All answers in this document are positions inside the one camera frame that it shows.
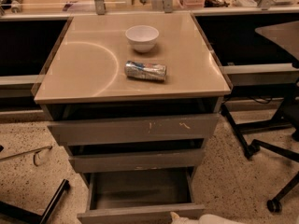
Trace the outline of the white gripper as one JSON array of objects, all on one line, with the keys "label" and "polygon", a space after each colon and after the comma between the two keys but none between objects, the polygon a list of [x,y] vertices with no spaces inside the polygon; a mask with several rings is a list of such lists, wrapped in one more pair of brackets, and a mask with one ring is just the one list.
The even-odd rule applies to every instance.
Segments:
[{"label": "white gripper", "polygon": [[175,212],[170,213],[171,224],[199,224],[198,219],[189,219],[187,217],[181,217]]}]

